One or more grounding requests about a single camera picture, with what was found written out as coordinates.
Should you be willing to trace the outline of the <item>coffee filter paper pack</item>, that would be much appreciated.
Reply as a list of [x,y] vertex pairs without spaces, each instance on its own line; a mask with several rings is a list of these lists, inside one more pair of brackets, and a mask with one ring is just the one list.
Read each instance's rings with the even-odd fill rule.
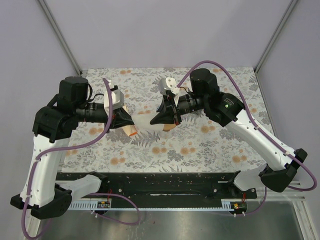
[[132,137],[138,133],[138,131],[134,125],[123,126],[122,130],[128,137]]

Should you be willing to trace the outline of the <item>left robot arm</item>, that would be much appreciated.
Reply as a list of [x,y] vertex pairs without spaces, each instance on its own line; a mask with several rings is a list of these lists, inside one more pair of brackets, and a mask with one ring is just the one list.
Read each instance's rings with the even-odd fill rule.
[[71,135],[81,122],[103,123],[104,134],[133,124],[118,86],[106,81],[105,87],[105,102],[95,103],[86,78],[69,76],[59,83],[58,93],[35,115],[28,177],[22,192],[11,198],[12,206],[46,220],[62,216],[72,202],[83,197],[107,195],[107,177],[95,171],[65,184],[56,183],[60,162],[73,149]]

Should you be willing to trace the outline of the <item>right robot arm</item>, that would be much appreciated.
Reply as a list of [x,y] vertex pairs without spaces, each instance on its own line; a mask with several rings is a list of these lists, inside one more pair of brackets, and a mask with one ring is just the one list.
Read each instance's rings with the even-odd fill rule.
[[227,186],[231,197],[239,198],[245,191],[258,187],[267,187],[277,193],[288,188],[307,152],[285,145],[249,117],[244,103],[235,95],[220,91],[217,77],[208,69],[193,70],[189,77],[191,91],[182,96],[179,96],[180,88],[174,78],[167,77],[158,82],[163,98],[150,124],[179,125],[182,115],[203,110],[211,121],[241,137],[266,162],[261,167],[237,171]]

